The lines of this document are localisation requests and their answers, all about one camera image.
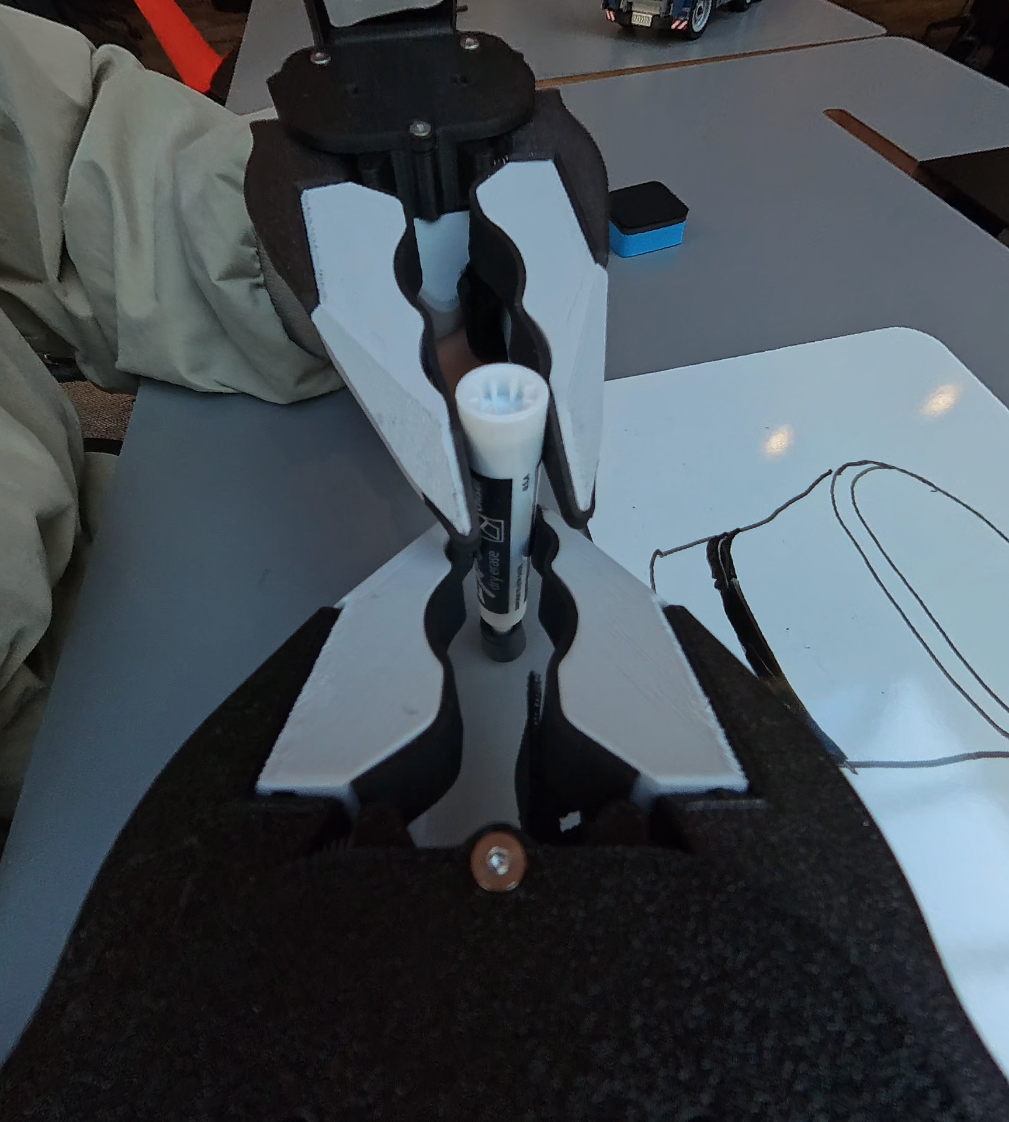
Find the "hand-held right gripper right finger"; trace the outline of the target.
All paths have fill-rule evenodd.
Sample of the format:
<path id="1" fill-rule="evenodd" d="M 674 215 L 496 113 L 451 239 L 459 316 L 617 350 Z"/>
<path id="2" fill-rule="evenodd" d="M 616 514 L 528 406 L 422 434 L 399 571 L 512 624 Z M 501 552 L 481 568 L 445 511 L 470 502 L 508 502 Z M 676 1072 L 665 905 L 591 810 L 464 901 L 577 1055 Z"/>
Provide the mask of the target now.
<path id="1" fill-rule="evenodd" d="M 747 778 L 670 625 L 664 604 L 590 539 L 540 511 L 532 560 L 553 642 L 536 792 L 595 817 L 612 801 L 746 795 Z"/>

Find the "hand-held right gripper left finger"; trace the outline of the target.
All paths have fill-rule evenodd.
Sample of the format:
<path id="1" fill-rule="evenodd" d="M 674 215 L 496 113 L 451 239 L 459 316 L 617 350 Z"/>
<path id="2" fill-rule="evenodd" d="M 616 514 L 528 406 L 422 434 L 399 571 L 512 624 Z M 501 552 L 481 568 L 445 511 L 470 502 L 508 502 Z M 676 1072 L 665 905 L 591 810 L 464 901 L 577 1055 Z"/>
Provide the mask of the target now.
<path id="1" fill-rule="evenodd" d="M 464 563 L 441 526 L 358 583 L 302 687 L 256 790 L 426 812 L 464 749 L 450 644 L 466 617 Z"/>

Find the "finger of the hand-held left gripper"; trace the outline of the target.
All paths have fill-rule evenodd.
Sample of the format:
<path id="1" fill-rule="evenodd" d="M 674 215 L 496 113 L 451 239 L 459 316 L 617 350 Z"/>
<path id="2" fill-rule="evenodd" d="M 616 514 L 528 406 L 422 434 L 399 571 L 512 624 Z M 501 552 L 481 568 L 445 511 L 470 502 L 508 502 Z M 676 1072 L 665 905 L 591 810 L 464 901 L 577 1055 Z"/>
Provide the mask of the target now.
<path id="1" fill-rule="evenodd" d="M 397 276 L 400 246 L 418 246 L 397 197 L 342 182 L 301 193 L 318 305 L 311 314 L 329 358 L 372 427 L 452 539 L 476 539 L 469 468 L 453 410 L 426 370 L 430 323 Z"/>
<path id="2" fill-rule="evenodd" d="M 522 275 L 505 294 L 519 343 L 525 313 L 547 344 L 552 393 L 545 467 L 565 521 L 591 518 L 603 429 L 608 274 L 597 263 L 553 160 L 510 160 L 476 188 L 473 217 L 503 240 L 486 245 Z"/>

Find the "blue black whiteboard eraser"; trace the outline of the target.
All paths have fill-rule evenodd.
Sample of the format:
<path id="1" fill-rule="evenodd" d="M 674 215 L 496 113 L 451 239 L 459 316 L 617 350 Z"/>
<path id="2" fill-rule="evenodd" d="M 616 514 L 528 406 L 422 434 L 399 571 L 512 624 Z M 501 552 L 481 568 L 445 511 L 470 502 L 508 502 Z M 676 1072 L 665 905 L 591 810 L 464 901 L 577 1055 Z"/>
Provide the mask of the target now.
<path id="1" fill-rule="evenodd" d="M 688 206 L 658 181 L 609 192 L 609 248 L 621 258 L 682 242 Z"/>

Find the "white dry erase marker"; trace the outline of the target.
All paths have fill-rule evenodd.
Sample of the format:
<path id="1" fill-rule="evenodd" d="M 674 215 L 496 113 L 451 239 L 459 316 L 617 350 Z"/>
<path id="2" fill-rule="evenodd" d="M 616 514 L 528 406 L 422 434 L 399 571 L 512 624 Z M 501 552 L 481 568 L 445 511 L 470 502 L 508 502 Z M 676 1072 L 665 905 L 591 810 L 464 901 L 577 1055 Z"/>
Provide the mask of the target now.
<path id="1" fill-rule="evenodd" d="M 538 373 L 497 362 L 467 373 L 455 401 L 469 442 L 480 531 L 475 560 L 477 598 L 481 618 L 504 631 L 525 616 L 549 390 Z"/>

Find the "white whiteboard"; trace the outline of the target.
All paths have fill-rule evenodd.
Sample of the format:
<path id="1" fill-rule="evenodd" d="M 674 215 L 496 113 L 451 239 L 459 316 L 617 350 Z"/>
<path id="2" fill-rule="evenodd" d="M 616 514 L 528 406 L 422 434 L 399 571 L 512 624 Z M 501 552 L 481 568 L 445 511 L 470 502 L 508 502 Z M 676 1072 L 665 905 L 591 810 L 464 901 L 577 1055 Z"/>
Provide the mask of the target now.
<path id="1" fill-rule="evenodd" d="M 1009 1078 L 1009 411 L 887 329 L 605 387 L 596 543 L 799 702 Z"/>

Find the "red orange object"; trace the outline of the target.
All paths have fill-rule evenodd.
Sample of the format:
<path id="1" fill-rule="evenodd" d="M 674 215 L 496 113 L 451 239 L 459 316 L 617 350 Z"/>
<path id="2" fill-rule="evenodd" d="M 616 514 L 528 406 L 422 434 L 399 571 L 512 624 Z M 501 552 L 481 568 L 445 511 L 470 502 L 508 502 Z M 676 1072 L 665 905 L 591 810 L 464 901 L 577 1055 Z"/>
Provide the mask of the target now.
<path id="1" fill-rule="evenodd" d="M 221 65 L 221 56 L 200 34 L 176 1 L 134 1 L 160 49 L 189 88 L 207 94 Z"/>

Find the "blue toy truck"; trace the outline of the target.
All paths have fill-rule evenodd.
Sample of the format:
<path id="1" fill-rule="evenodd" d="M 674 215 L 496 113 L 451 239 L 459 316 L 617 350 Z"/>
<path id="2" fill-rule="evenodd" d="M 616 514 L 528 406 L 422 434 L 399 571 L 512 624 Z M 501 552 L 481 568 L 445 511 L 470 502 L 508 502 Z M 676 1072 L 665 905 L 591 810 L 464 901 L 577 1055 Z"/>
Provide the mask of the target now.
<path id="1" fill-rule="evenodd" d="M 603 1 L 606 20 L 630 34 L 637 30 L 695 40 L 717 10 L 747 11 L 758 1 Z"/>

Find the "person's beige jacket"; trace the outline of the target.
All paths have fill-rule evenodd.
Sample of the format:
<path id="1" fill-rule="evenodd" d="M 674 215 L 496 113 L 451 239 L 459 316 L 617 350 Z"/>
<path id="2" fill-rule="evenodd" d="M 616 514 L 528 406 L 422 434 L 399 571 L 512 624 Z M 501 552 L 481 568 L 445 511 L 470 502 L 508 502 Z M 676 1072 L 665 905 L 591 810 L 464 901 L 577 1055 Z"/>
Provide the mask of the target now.
<path id="1" fill-rule="evenodd" d="M 73 355 L 91 307 L 64 265 L 68 165 L 91 102 L 92 49 L 76 33 L 0 8 L 0 855 L 29 766 L 111 456 L 39 351 Z"/>

